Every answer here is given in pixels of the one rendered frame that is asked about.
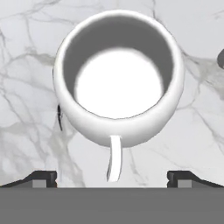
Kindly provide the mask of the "white mug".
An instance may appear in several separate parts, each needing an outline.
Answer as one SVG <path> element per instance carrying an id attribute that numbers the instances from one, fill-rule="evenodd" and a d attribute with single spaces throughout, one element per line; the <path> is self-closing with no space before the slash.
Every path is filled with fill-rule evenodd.
<path id="1" fill-rule="evenodd" d="M 120 178 L 123 149 L 147 142 L 171 119 L 184 78 L 174 37 L 156 19 L 131 10 L 107 10 L 77 24 L 52 70 L 68 121 L 110 149 L 109 182 Z"/>

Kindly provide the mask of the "dark grey round object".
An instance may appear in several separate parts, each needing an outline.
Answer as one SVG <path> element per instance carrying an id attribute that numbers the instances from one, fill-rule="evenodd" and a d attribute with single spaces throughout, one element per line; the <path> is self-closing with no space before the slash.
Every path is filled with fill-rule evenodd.
<path id="1" fill-rule="evenodd" d="M 217 64 L 220 68 L 224 69 L 224 49 L 222 49 L 218 54 Z"/>

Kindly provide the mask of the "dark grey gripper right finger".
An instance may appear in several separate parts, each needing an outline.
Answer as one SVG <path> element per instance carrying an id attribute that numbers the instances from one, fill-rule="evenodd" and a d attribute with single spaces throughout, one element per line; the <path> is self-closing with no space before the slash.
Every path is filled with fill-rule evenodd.
<path id="1" fill-rule="evenodd" d="M 191 171 L 168 171 L 167 179 L 168 188 L 224 188 L 224 185 L 201 179 Z"/>

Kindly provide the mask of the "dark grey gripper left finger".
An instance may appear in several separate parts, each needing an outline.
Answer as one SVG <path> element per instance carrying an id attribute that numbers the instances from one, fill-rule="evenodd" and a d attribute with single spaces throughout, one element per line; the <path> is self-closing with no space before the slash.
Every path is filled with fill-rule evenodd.
<path id="1" fill-rule="evenodd" d="M 56 171 L 33 171 L 24 179 L 13 181 L 6 185 L 6 187 L 20 187 L 20 188 L 56 188 L 57 187 L 57 172 Z"/>

